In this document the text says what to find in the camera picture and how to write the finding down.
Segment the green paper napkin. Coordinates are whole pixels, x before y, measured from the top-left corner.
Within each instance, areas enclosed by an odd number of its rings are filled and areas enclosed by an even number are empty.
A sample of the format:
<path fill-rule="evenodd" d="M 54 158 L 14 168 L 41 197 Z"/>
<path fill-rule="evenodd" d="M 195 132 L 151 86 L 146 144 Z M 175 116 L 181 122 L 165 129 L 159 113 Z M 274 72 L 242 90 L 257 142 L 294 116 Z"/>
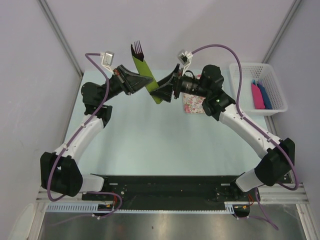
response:
<path fill-rule="evenodd" d="M 151 93 L 153 90 L 157 89 L 159 85 L 156 79 L 154 78 L 147 62 L 144 59 L 141 60 L 136 56 L 132 56 L 132 59 L 139 75 L 147 77 L 149 80 L 151 80 L 151 82 L 145 86 L 148 93 Z"/>

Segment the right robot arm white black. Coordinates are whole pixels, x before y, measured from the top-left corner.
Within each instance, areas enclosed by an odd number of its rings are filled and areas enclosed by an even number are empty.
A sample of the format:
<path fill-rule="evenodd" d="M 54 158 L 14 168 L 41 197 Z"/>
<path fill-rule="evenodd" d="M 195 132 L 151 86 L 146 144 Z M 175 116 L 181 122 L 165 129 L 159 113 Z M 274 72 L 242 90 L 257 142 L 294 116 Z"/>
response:
<path fill-rule="evenodd" d="M 200 78 L 183 74 L 177 65 L 157 82 L 158 87 L 150 95 L 166 102 L 177 99 L 181 93 L 203 97 L 205 114 L 232 129 L 252 147 L 261 161 L 255 168 L 238 176 L 230 188 L 231 196 L 242 201 L 250 190 L 263 185 L 272 187 L 293 169 L 295 143 L 290 138 L 282 140 L 256 125 L 223 90 L 223 82 L 224 77 L 216 65 L 206 65 Z"/>

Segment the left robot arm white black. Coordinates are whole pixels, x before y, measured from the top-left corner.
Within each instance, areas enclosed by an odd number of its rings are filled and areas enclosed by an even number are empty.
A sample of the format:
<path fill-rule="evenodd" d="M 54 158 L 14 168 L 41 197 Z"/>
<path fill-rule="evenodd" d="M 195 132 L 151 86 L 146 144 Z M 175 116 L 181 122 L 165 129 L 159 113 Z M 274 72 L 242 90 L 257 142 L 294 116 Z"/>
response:
<path fill-rule="evenodd" d="M 74 197 L 78 193 L 93 192 L 100 200 L 110 196 L 111 188 L 104 178 L 84 175 L 78 163 L 90 142 L 111 119 L 112 106 L 105 102 L 124 92 L 131 95 L 150 84 L 153 79 L 126 69 L 123 65 L 113 70 L 111 78 L 102 85 L 86 82 L 80 89 L 85 112 L 82 122 L 73 135 L 54 152 L 40 157 L 41 187 L 47 193 Z"/>

